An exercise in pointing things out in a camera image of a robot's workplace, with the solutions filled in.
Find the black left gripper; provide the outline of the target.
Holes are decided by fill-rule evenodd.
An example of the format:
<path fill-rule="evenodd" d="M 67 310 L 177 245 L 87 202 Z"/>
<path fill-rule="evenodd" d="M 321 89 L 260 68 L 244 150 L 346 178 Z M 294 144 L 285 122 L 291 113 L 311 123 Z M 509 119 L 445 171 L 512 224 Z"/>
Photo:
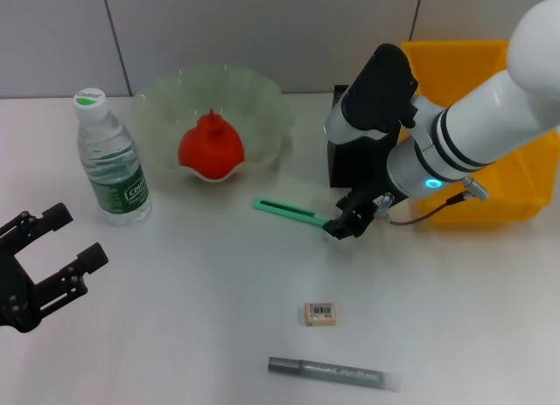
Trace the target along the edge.
<path fill-rule="evenodd" d="M 1 326 L 20 333 L 34 330 L 42 320 L 40 314 L 52 314 L 87 294 L 84 275 L 109 263 L 101 244 L 96 242 L 57 273 L 33 283 L 14 255 L 72 221 L 67 207 L 58 203 L 42 212 L 41 217 L 23 211 L 1 226 Z"/>

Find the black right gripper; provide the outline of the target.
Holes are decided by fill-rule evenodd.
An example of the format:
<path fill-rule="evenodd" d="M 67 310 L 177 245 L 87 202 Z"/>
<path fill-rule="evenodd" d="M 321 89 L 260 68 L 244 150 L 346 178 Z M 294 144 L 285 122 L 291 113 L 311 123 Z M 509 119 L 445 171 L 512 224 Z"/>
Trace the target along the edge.
<path fill-rule="evenodd" d="M 394 201 L 395 191 L 387 178 L 359 185 L 337 202 L 340 216 L 328 220 L 322 228 L 338 240 L 359 237 L 376 215 L 384 220 L 388 217 Z"/>

